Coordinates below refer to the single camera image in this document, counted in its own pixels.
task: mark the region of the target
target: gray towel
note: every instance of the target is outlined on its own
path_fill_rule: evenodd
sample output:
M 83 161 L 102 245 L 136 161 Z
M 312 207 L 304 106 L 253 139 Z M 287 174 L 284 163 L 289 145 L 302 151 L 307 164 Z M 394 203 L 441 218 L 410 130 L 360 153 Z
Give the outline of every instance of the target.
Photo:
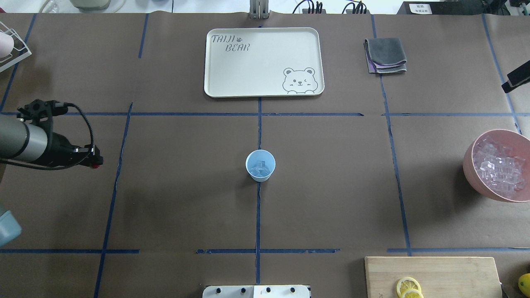
M 407 57 L 399 38 L 365 39 L 364 47 L 369 73 L 407 71 Z

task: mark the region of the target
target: white label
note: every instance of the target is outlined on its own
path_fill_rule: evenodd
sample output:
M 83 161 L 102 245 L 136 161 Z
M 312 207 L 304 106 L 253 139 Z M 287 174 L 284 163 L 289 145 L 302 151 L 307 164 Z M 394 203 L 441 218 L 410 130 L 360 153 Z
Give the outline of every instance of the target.
M 432 14 L 429 4 L 409 4 L 410 12 L 415 14 Z

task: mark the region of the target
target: bear face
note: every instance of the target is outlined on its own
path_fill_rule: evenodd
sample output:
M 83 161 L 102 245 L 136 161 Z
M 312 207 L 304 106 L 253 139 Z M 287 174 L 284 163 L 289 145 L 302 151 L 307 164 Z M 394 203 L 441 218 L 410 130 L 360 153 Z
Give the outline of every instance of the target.
M 284 89 L 287 94 L 314 94 L 319 87 L 315 80 L 315 70 L 308 67 L 303 71 L 285 68 Z

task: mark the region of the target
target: yellow lemon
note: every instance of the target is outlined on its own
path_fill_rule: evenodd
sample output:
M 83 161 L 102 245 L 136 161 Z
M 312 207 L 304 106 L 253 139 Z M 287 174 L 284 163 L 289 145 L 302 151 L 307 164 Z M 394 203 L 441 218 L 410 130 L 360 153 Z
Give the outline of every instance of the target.
M 410 276 L 401 278 L 396 284 L 396 293 L 397 293 L 399 298 L 401 298 L 403 293 L 405 293 L 405 291 L 407 291 L 409 289 L 417 290 L 421 294 L 420 283 L 418 283 L 417 280 L 415 280 L 414 278 L 412 278 Z
M 403 292 L 400 298 L 423 298 L 423 294 L 415 288 L 410 288 Z
M 530 297 L 530 273 L 521 275 L 517 284 L 519 285 L 519 290 L 521 290 L 526 297 Z

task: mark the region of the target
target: ice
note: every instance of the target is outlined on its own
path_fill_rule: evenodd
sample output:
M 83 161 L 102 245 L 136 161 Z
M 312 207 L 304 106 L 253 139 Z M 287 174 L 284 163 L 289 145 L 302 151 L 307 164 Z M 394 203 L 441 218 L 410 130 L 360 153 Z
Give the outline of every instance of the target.
M 256 165 L 250 169 L 250 174 L 255 177 L 266 177 L 270 174 L 270 170 L 265 164 L 265 161 L 259 161 Z
M 513 149 L 486 137 L 476 143 L 473 164 L 482 182 L 499 196 L 513 198 L 524 189 L 523 165 L 525 159 L 513 156 Z

